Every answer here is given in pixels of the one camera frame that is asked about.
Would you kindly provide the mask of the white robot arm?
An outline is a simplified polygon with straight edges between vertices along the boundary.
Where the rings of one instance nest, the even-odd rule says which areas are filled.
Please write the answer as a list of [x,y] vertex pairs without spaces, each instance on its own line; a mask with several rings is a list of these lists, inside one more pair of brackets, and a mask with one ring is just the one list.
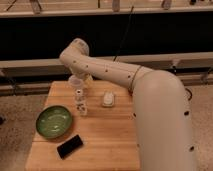
[[61,52],[59,60],[80,79],[92,75],[132,93],[141,171],[198,171],[189,101],[176,75],[93,58],[80,38]]

